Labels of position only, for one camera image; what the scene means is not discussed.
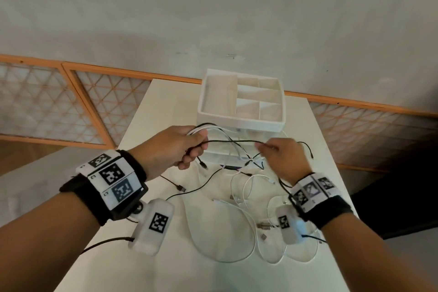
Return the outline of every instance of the forearm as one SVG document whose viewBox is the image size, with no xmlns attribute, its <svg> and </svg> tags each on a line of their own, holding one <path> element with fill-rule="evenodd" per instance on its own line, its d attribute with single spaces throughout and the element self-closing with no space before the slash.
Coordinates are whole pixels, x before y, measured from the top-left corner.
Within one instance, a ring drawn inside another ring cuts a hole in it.
<svg viewBox="0 0 438 292">
<path fill-rule="evenodd" d="M 53 291 L 100 225 L 61 193 L 0 228 L 0 291 Z"/>
<path fill-rule="evenodd" d="M 352 292 L 436 291 L 405 267 L 385 242 L 353 214 L 342 214 L 322 231 Z"/>
</svg>

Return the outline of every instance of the hand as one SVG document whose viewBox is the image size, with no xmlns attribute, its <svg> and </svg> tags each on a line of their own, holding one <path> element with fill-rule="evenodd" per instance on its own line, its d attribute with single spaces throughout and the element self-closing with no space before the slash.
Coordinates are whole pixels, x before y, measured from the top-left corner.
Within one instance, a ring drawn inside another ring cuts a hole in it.
<svg viewBox="0 0 438 292">
<path fill-rule="evenodd" d="M 128 150 L 144 168 L 147 180 L 158 177 L 171 166 L 177 166 L 180 170 L 189 168 L 190 162 L 197 156 L 201 156 L 208 144 L 197 146 L 207 141 L 206 129 L 196 134 L 187 135 L 196 126 L 171 126 L 154 135 L 149 140 Z"/>
<path fill-rule="evenodd" d="M 256 143 L 255 147 L 275 174 L 291 185 L 312 173 L 303 147 L 293 139 L 271 138 L 265 144 Z"/>
</svg>

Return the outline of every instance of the white table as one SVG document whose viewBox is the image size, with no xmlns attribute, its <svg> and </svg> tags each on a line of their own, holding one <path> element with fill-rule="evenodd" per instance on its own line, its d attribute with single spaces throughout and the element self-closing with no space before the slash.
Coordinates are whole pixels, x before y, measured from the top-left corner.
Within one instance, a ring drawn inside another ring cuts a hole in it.
<svg viewBox="0 0 438 292">
<path fill-rule="evenodd" d="M 197 84 L 153 80 L 119 148 L 130 149 L 170 125 L 195 125 L 200 89 Z M 285 132 L 311 147 L 314 171 L 325 173 L 351 204 L 307 100 L 287 96 L 286 108 Z M 170 183 L 159 178 L 148 186 L 144 201 L 175 193 Z M 101 245 L 79 257 L 57 291 L 348 291 L 327 245 L 320 245 L 309 263 L 283 258 L 273 266 L 256 252 L 232 264 L 205 258 L 192 243 L 182 201 L 173 203 L 175 215 L 157 256 L 130 251 L 125 241 Z M 133 229 L 134 224 L 126 220 L 108 222 L 90 245 L 130 236 Z"/>
</svg>

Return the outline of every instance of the wristband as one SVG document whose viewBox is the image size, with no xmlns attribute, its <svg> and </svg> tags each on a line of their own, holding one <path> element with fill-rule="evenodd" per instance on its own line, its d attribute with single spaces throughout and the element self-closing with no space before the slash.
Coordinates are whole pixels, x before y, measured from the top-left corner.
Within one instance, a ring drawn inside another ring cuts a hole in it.
<svg viewBox="0 0 438 292">
<path fill-rule="evenodd" d="M 60 192 L 74 192 L 101 226 L 128 217 L 148 190 L 145 171 L 127 151 L 108 150 L 76 172 Z"/>
<path fill-rule="evenodd" d="M 289 200 L 300 217 L 319 229 L 343 213 L 352 213 L 338 188 L 321 173 L 312 173 L 291 189 Z"/>
</svg>

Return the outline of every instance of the left hand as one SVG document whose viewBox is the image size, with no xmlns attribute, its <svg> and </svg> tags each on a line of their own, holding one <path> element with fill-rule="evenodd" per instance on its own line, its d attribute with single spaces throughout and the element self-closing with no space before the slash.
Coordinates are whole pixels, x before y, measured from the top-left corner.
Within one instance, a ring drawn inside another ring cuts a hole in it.
<svg viewBox="0 0 438 292">
<path fill-rule="evenodd" d="M 193 135 L 187 135 L 196 126 L 171 126 L 154 135 L 149 140 L 128 150 L 144 168 L 147 181 L 155 179 L 171 166 L 180 170 L 189 168 L 197 156 L 201 156 L 207 149 L 208 131 L 203 129 Z"/>
</svg>

